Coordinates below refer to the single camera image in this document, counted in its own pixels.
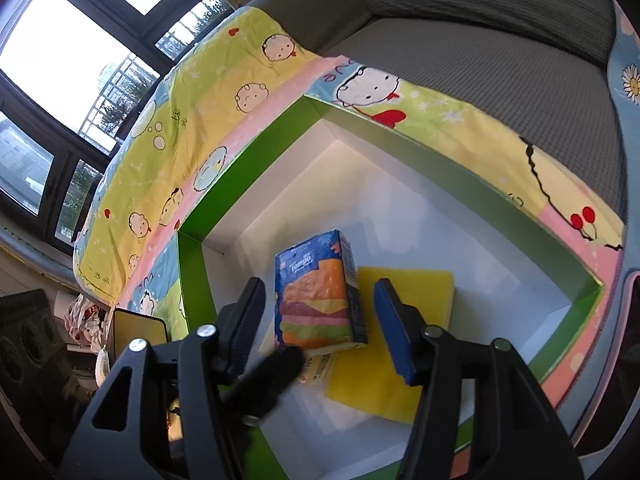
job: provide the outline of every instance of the sky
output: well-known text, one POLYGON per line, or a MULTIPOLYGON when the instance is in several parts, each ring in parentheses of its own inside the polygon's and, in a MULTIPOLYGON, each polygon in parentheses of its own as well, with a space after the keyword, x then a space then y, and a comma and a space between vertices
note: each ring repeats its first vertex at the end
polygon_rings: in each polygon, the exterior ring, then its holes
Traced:
MULTIPOLYGON (((127 1, 148 12, 159 0, 127 1)), ((128 55, 126 47, 68 1, 33 0, 0 54, 0 70, 77 132, 100 93, 100 72, 128 55)), ((113 139, 96 140, 113 145, 113 139)))

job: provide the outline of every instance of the window frame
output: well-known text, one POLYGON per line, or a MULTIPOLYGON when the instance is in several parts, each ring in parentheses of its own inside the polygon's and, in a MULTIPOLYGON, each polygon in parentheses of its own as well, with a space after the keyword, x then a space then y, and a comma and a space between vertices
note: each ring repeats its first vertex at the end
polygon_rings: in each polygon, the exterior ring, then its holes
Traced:
MULTIPOLYGON (((67 1, 159 74, 159 78, 153 86, 127 114, 118 128, 114 135, 116 145, 111 153, 105 154, 52 117, 0 70, 0 110, 34 142, 53 155, 38 214, 34 215, 4 192, 0 192, 0 208, 7 212, 11 220, 24 225, 39 239, 63 253, 72 254, 73 247, 56 237, 56 229, 78 162, 83 160, 104 174, 111 159, 120 149, 122 141, 128 135, 140 112, 151 99, 163 78, 196 43, 231 15, 234 10, 224 12, 215 19, 201 31, 191 44, 185 47, 175 60, 171 60, 156 47, 156 43, 202 0, 160 0, 147 14, 140 13, 125 0, 67 1)), ((30 0, 24 0, 20 4, 21 9, 24 10, 29 3, 30 0)), ((0 23, 0 29, 4 32, 3 41, 8 40, 12 28, 20 20, 20 16, 13 18, 12 22, 7 24, 8 30, 2 29, 4 24, 0 23)), ((76 227, 82 225, 85 219, 86 212, 81 210, 76 227)))

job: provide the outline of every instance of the cartoon face print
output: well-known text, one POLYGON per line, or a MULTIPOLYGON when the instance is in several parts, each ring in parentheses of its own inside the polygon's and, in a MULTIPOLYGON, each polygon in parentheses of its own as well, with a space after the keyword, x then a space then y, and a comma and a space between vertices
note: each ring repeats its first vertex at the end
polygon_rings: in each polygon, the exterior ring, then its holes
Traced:
POLYGON ((134 124, 131 129, 131 137, 136 138, 142 135, 145 130, 148 130, 151 127, 151 120, 154 118, 154 114, 156 113, 156 102, 149 101, 149 103, 145 106, 145 109, 142 110, 142 113, 138 117, 136 124, 134 124))
POLYGON ((136 270, 138 263, 140 262, 140 256, 137 254, 132 254, 129 257, 129 277, 133 275, 133 271, 136 270))
POLYGON ((129 228, 138 238, 144 238, 149 232, 151 232, 149 222, 146 220, 145 216, 135 212, 129 215, 129 228))
POLYGON ((156 309, 156 300, 151 296, 148 290, 140 298, 140 314, 145 316, 151 316, 156 309))
POLYGON ((269 96, 267 85, 249 83, 238 90, 236 94, 236 108, 247 114, 269 96))
POLYGON ((396 90, 400 80, 382 70, 361 66, 342 83, 336 97, 343 106, 367 106, 400 97, 396 90))
POLYGON ((179 187, 174 189, 162 208, 160 225, 169 225, 169 221, 174 217, 175 212, 178 211, 178 206, 180 205, 180 202, 182 202, 183 196, 182 190, 179 187))
POLYGON ((286 34, 273 34, 262 44, 262 51, 269 61, 282 61, 296 57, 296 45, 286 34))
POLYGON ((198 170, 196 179, 193 182, 193 189, 196 191, 204 191, 207 187, 211 186, 220 174, 220 170, 222 170, 222 166, 224 166, 225 163, 225 158, 226 148, 224 146, 213 150, 198 170))
POLYGON ((540 191, 547 198, 549 205, 573 229, 580 231, 585 240, 620 249, 622 239, 619 233, 622 232, 622 225, 617 229, 614 226, 616 219, 606 218, 607 207, 602 199, 577 177, 568 174, 555 159, 530 142, 525 142, 531 173, 538 181, 540 191), (576 192, 575 186, 582 189, 582 192, 576 192))

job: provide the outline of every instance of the screw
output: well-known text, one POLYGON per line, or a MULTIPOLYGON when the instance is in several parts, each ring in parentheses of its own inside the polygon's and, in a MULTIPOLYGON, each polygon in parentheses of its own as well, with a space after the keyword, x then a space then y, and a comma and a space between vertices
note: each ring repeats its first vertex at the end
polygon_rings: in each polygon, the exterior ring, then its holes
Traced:
POLYGON ((196 333, 200 337, 211 337, 216 333, 216 327, 214 327, 213 325, 203 325, 201 327, 198 327, 196 333))
POLYGON ((260 419, 255 415, 243 415, 242 423, 250 428, 257 428, 260 426, 260 419))
POLYGON ((146 341, 144 339, 134 339, 129 343, 129 349, 133 352, 140 352, 146 348, 146 341))
POLYGON ((442 329, 437 325, 429 325, 424 329, 424 335, 436 339, 442 335, 442 329))
POLYGON ((494 348, 496 350, 500 350, 501 352, 508 352, 511 350, 511 343, 509 343, 506 339, 502 339, 499 337, 494 341, 494 348))

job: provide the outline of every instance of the cherry print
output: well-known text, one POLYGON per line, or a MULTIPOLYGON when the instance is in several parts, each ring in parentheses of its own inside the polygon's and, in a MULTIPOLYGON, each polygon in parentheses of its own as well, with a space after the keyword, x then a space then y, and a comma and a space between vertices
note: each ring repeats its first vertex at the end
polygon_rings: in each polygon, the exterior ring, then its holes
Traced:
POLYGON ((570 221, 571 221, 571 226, 574 229, 578 229, 578 231, 582 229, 584 226, 584 223, 582 222, 582 218, 580 218, 580 215, 578 215, 578 213, 572 214, 570 217, 570 221))
POLYGON ((596 212, 589 206, 585 206, 582 209, 582 216, 589 224, 593 224, 596 221, 596 212))

